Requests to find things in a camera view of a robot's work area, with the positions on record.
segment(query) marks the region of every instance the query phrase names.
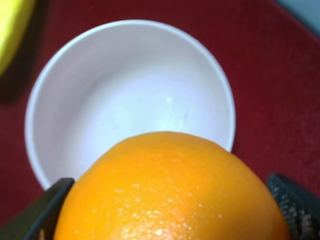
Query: orange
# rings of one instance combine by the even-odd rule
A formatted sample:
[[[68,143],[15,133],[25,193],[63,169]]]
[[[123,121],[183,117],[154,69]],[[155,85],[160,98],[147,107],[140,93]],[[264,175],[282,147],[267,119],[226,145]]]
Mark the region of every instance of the orange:
[[[217,144],[175,132],[128,138],[73,186],[55,240],[288,240],[268,189]]]

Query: blue-gray object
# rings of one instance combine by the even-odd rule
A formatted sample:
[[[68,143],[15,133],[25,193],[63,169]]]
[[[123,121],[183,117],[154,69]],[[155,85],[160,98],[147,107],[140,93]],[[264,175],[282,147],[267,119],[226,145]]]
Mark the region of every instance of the blue-gray object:
[[[276,0],[276,2],[320,38],[320,0]]]
[[[62,204],[73,184],[72,178],[57,181],[0,227],[0,240],[52,240]],[[267,187],[282,211],[291,240],[320,240],[320,200],[280,174],[270,174]]]

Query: red surface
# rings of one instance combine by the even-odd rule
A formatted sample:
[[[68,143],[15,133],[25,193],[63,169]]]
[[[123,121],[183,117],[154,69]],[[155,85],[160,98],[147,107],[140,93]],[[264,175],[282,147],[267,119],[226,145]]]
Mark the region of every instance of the red surface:
[[[32,79],[14,104],[0,103],[0,224],[42,193],[24,145],[40,70],[78,34],[124,19],[164,22],[202,42],[234,94],[234,154],[264,181],[284,173],[320,196],[320,43],[271,0],[51,0]]]

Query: white bowl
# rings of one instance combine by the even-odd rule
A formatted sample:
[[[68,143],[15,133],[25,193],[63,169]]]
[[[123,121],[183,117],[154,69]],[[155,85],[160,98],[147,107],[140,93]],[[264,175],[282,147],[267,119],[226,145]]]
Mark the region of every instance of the white bowl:
[[[44,189],[78,179],[130,136],[175,131],[230,151],[235,107],[212,54],[187,33],[154,21],[95,27],[62,47],[32,90],[26,149]]]

